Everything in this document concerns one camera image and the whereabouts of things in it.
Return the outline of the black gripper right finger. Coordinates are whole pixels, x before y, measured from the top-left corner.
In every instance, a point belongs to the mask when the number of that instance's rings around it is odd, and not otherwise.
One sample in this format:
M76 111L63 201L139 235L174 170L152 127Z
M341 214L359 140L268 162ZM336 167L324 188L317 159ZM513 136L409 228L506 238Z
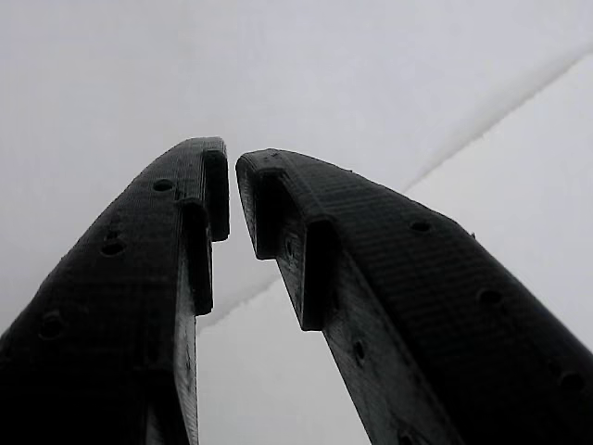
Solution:
M371 443L591 442L591 352L456 222L296 152L235 171L255 254L323 334Z

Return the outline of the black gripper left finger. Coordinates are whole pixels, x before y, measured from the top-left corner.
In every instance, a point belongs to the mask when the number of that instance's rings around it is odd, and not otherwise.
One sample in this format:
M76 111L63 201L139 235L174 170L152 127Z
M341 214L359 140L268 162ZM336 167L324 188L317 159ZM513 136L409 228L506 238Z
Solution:
M197 443L196 317L229 233L219 137L149 164L2 334L2 442Z

